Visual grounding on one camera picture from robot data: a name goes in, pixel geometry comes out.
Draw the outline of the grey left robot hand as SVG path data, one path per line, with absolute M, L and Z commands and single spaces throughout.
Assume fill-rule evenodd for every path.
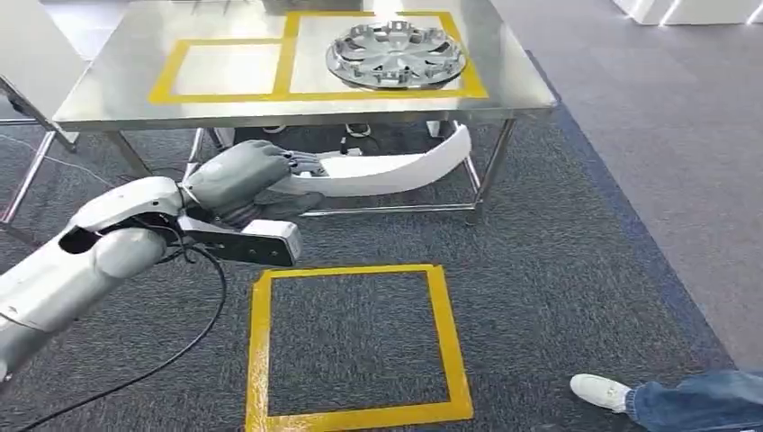
M 319 160 L 272 142 L 241 142 L 202 164 L 181 183 L 189 198 L 225 225 L 242 230 L 253 220 L 286 221 L 315 209 L 322 193 L 288 194 L 279 201 L 256 196 L 293 174 L 319 168 Z

